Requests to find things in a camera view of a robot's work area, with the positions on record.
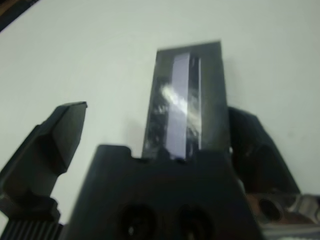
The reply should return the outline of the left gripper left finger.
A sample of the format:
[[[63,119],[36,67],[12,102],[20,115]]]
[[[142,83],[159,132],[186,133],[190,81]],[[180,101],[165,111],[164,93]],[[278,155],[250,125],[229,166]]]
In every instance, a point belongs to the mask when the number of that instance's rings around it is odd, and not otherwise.
[[[0,172],[0,210],[9,219],[57,221],[51,193],[78,148],[87,103],[58,106],[38,124]]]

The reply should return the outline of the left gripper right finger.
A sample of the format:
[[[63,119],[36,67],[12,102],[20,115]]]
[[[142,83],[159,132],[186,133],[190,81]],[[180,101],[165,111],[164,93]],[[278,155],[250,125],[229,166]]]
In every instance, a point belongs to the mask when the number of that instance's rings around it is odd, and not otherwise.
[[[247,193],[300,194],[301,191],[273,139],[259,119],[229,107],[233,167]]]

